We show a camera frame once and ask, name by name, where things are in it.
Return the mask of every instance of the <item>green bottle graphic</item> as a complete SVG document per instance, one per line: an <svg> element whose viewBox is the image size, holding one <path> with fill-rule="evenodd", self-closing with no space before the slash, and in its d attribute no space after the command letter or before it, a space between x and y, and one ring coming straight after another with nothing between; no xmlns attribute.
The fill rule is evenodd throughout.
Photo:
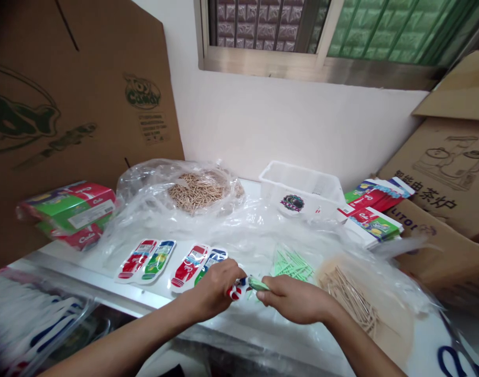
<svg viewBox="0 0 479 377"><path fill-rule="evenodd" d="M163 241L159 244L156 251L145 266L142 280L152 280L161 272L171 252L175 248L175 241Z"/></svg>

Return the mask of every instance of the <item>toy candy logo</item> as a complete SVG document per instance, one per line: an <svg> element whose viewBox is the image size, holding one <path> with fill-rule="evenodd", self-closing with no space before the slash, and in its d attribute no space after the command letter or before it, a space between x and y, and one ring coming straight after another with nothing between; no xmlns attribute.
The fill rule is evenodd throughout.
<svg viewBox="0 0 479 377"><path fill-rule="evenodd" d="M161 92L152 81L129 74L124 74L124 79L128 83L125 94L130 105L140 110L149 110L159 105Z"/></svg>
<svg viewBox="0 0 479 377"><path fill-rule="evenodd" d="M304 200L297 195L287 195L280 203L282 203L286 209L296 212L301 212L301 209L304 207Z"/></svg>

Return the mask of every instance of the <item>window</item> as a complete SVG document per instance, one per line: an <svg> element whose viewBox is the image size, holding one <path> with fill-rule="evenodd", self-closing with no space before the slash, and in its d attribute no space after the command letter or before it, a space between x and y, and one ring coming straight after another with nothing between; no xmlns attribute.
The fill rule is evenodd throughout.
<svg viewBox="0 0 479 377"><path fill-rule="evenodd" d="M479 0L195 0L200 68L430 90L479 49Z"/></svg>

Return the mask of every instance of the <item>white wall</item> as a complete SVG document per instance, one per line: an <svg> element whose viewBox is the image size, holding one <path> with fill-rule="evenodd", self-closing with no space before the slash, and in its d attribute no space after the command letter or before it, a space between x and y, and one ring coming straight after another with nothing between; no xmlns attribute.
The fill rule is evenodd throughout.
<svg viewBox="0 0 479 377"><path fill-rule="evenodd" d="M136 0L163 24L187 160L222 159L242 178L271 160L338 176L343 189L377 171L414 131L426 96L200 71L193 0Z"/></svg>

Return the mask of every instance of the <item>pile of wooden sticks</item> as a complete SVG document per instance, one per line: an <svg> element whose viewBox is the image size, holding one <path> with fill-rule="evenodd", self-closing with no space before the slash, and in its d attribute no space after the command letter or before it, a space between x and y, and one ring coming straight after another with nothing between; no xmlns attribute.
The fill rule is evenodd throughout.
<svg viewBox="0 0 479 377"><path fill-rule="evenodd" d="M182 174L179 179L185 180L188 187L176 184L168 189L168 194L176 202L178 208L194 214L199 208L205 208L222 199L225 186L219 180L192 173Z"/></svg>
<svg viewBox="0 0 479 377"><path fill-rule="evenodd" d="M379 323L376 309L365 299L358 285L339 267L319 277L320 287L334 297L372 338Z"/></svg>

